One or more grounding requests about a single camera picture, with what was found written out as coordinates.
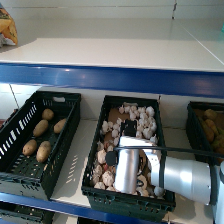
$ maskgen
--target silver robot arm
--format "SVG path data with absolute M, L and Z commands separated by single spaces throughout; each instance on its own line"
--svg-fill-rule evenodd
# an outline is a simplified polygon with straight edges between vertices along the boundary
M 148 140 L 122 136 L 119 146 L 144 147 L 155 145 Z M 128 150 L 133 151 L 135 149 L 127 149 L 126 153 L 131 152 Z M 180 160 L 171 157 L 166 157 L 165 164 L 161 166 L 161 152 L 159 150 L 143 149 L 143 151 L 149 160 L 148 165 L 151 170 L 152 185 L 181 194 L 193 201 L 206 205 L 212 204 L 215 223 L 224 223 L 224 162 L 222 162 L 220 166 L 220 172 L 218 172 L 219 167 L 215 167 L 215 171 L 211 172 L 211 168 L 207 163 L 193 160 Z M 121 168 L 120 166 L 120 169 L 124 171 L 130 167 L 132 167 L 132 165 L 125 168 Z M 160 180 L 161 176 L 163 177 L 162 186 Z M 115 186 L 116 180 L 118 183 L 121 179 L 121 176 L 115 177 Z M 127 186 L 132 185 L 133 189 L 136 189 L 135 180 L 131 183 L 127 180 L 125 184 Z

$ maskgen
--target white shelf board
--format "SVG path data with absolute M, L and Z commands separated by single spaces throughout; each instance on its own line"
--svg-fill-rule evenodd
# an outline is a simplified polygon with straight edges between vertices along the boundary
M 214 55 L 224 65 L 224 4 L 222 8 L 223 19 L 189 19 L 177 20 L 195 38 L 198 43 Z
M 224 71 L 214 55 L 171 19 L 15 22 L 19 44 L 1 48 L 0 62 Z
M 96 125 L 97 121 L 80 121 L 51 197 L 52 200 L 90 208 L 87 197 L 82 195 L 81 185 Z M 166 146 L 190 148 L 185 130 L 164 128 L 163 131 Z M 170 152 L 169 156 L 194 159 L 193 155 L 186 153 L 176 154 Z M 213 223 L 211 206 L 204 206 L 179 195 L 176 195 L 176 203 L 177 206 L 174 212 L 168 213 L 164 220 L 188 224 Z
M 76 224 L 77 221 L 77 216 L 55 213 L 52 224 Z

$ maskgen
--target shelf surface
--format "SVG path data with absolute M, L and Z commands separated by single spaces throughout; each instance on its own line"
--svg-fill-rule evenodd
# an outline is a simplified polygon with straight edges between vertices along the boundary
M 73 138 L 71 148 L 62 167 L 57 185 L 51 197 L 51 201 L 42 201 L 33 198 L 15 196 L 0 193 L 0 200 L 16 204 L 39 207 L 64 214 L 89 217 L 107 222 L 116 223 L 141 223 L 144 220 L 130 217 L 106 214 L 90 209 L 87 197 L 82 195 L 82 175 L 86 166 L 88 153 L 91 148 L 97 121 L 81 120 L 78 130 Z M 190 148 L 185 130 L 164 128 L 166 146 Z M 169 156 L 182 159 L 194 159 L 193 155 L 186 153 L 169 152 Z M 204 223 L 212 224 L 212 208 L 203 204 L 190 201 L 176 194 L 176 209 L 164 217 L 164 221 L 170 220 L 176 223 Z
M 17 20 L 18 46 L 0 49 L 0 82 L 224 98 L 221 22 Z
M 200 29 L 207 23 L 194 24 Z M 224 71 L 223 61 L 171 19 L 39 19 L 17 20 L 16 26 L 19 44 L 0 49 L 0 62 Z M 220 39 L 211 41 L 218 46 L 223 39 L 220 28 Z

